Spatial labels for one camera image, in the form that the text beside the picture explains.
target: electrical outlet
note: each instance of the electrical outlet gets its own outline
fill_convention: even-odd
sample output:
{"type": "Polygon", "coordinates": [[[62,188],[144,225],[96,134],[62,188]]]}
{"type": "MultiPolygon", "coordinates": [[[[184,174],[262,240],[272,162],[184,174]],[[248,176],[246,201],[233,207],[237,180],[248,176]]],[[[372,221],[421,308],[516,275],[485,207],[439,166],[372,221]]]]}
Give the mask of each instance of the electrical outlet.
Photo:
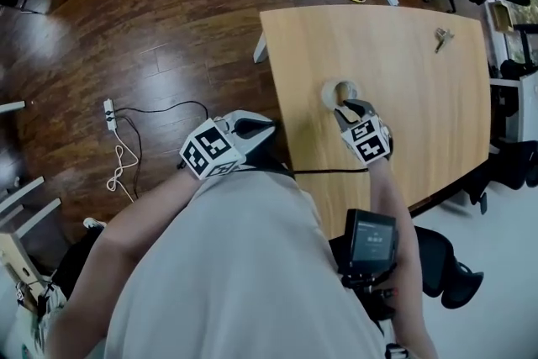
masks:
{"type": "Polygon", "coordinates": [[[104,116],[107,120],[108,130],[116,130],[118,127],[116,125],[116,113],[114,112],[114,105],[112,99],[107,99],[103,103],[104,106],[104,116]]]}

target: white floor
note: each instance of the white floor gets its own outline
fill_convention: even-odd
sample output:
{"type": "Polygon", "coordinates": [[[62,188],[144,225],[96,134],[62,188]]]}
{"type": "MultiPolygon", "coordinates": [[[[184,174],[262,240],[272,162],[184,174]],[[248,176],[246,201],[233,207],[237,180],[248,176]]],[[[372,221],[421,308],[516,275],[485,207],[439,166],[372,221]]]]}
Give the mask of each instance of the white floor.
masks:
{"type": "Polygon", "coordinates": [[[494,186],[485,215],[462,193],[415,220],[445,235],[459,261],[484,272],[476,296],[460,309],[425,297],[426,324],[442,358],[538,358],[538,189],[494,186]]]}

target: black device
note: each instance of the black device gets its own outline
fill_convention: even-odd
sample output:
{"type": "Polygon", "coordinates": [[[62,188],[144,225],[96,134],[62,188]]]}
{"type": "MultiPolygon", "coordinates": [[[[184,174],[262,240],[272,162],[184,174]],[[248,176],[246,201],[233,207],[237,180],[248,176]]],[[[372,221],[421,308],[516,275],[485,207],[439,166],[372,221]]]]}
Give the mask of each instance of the black device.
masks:
{"type": "Polygon", "coordinates": [[[396,219],[348,209],[343,236],[330,241],[342,275],[342,284],[353,289],[374,322],[390,319],[394,309],[385,299],[397,294],[395,289],[373,290],[385,281],[396,267],[398,247],[396,219]]]}

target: wooden table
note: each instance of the wooden table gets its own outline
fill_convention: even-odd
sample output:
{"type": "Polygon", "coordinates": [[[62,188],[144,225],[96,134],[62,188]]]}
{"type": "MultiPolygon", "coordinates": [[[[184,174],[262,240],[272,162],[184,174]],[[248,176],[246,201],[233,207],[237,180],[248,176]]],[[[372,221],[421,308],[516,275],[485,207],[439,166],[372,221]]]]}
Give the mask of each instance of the wooden table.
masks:
{"type": "MultiPolygon", "coordinates": [[[[490,93],[478,21],[432,11],[370,5],[261,13],[255,61],[271,61],[295,170],[361,167],[345,147],[320,91],[352,80],[394,139],[391,166],[407,205],[451,184],[488,158],[490,93]],[[434,54],[437,28],[455,35],[434,54]]],[[[341,235],[346,210],[369,209],[365,173],[298,176],[324,232],[341,235]]]]}

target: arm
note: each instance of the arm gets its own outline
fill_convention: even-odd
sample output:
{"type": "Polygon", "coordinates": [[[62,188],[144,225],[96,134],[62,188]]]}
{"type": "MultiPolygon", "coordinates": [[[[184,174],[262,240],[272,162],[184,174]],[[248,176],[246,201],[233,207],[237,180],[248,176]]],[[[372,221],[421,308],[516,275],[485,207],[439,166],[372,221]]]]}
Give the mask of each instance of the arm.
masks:
{"type": "Polygon", "coordinates": [[[396,219],[399,242],[397,266],[384,288],[397,288],[398,295],[388,304],[396,309],[393,327],[398,343],[419,359],[436,359],[437,353],[422,311],[422,269],[419,242],[413,220],[400,194],[388,161],[382,158],[368,165],[370,172],[370,210],[396,219]]]}
{"type": "Polygon", "coordinates": [[[188,170],[180,171],[112,219],[50,330],[47,357],[85,357],[107,335],[113,309],[131,273],[200,184],[188,170]]]}

